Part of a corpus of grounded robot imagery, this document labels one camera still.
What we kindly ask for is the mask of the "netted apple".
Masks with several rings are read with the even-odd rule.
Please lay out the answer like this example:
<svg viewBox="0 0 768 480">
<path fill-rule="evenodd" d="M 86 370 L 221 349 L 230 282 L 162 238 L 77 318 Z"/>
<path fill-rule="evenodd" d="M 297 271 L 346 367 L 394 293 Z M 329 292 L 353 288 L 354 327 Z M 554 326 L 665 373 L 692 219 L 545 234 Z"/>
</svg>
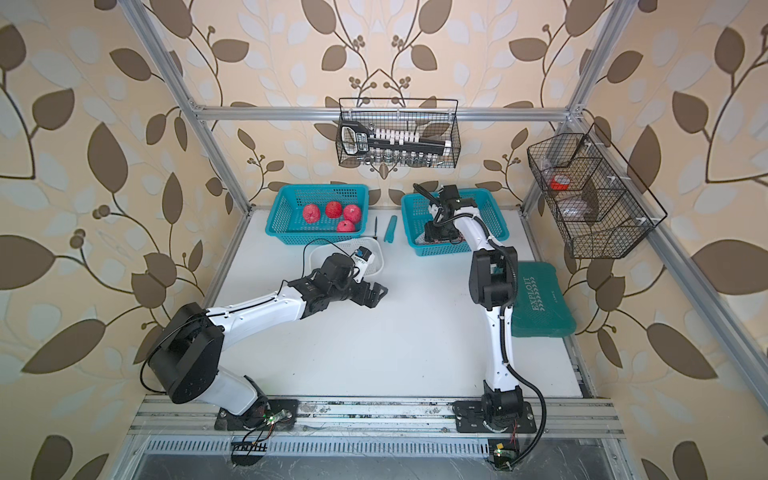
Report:
<svg viewBox="0 0 768 480">
<path fill-rule="evenodd" d="M 358 224 L 362 220 L 362 209 L 354 204 L 346 205 L 343 208 L 343 217 L 345 221 Z"/>
<path fill-rule="evenodd" d="M 339 201 L 330 201 L 325 205 L 325 215 L 330 219 L 338 219 L 343 215 L 343 206 Z"/>
<path fill-rule="evenodd" d="M 307 204 L 302 210 L 302 218 L 307 224 L 315 224 L 322 218 L 322 212 L 316 204 Z"/>
</svg>

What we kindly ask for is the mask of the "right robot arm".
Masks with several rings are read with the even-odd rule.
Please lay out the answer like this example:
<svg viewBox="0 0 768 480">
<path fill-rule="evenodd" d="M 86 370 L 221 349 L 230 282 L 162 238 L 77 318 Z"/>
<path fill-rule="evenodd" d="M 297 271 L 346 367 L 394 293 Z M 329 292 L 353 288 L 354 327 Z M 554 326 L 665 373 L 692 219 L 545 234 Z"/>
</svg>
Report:
<svg viewBox="0 0 768 480">
<path fill-rule="evenodd" d="M 474 304 L 484 311 L 489 360 L 481 397 L 483 422 L 492 431 L 504 432 L 527 415 L 523 387 L 532 390 L 541 407 L 536 434 L 547 421 L 541 390 L 516 371 L 513 365 L 511 327 L 519 290 L 517 251 L 503 245 L 481 217 L 477 203 L 461 196 L 456 186 L 433 194 L 421 185 L 415 192 L 427 199 L 432 220 L 425 224 L 427 240 L 463 240 L 472 252 L 468 288 Z"/>
</svg>

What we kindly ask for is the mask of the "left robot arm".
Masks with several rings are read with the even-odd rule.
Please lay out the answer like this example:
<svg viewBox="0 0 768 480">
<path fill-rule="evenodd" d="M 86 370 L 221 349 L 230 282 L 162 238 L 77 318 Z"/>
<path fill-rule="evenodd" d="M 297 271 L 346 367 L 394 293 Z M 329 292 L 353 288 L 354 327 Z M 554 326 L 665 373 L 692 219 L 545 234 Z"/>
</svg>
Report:
<svg viewBox="0 0 768 480">
<path fill-rule="evenodd" d="M 333 302 L 352 301 L 375 308 L 388 289 L 365 280 L 376 255 L 366 247 L 333 253 L 307 275 L 284 281 L 271 294 L 240 304 L 204 309 L 181 307 L 149 348 L 143 362 L 160 382 L 161 394 L 175 404 L 193 400 L 220 407 L 247 429 L 277 420 L 253 379 L 220 365 L 222 352 L 270 328 L 322 312 Z"/>
</svg>

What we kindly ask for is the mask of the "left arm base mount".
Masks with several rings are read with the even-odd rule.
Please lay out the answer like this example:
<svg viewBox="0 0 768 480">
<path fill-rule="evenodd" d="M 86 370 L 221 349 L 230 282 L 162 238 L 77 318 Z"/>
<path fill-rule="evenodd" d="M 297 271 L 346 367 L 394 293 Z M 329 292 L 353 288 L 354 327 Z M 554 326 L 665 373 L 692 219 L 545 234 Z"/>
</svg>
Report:
<svg viewBox="0 0 768 480">
<path fill-rule="evenodd" d="M 278 431 L 291 430 L 298 418 L 298 399 L 270 399 L 253 379 L 246 381 L 257 393 L 255 402 L 242 414 L 233 415 L 221 408 L 216 417 L 214 429 L 218 431 Z"/>
</svg>

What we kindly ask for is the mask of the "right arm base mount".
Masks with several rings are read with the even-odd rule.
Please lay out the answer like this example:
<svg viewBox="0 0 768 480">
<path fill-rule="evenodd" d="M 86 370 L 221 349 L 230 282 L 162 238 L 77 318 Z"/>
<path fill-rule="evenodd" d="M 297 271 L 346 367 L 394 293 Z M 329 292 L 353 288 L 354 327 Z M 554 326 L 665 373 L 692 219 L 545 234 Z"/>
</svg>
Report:
<svg viewBox="0 0 768 480">
<path fill-rule="evenodd" d="M 484 393 L 479 399 L 457 400 L 451 407 L 459 433 L 537 432 L 531 404 L 524 400 L 520 386 L 502 391 L 484 384 Z"/>
</svg>

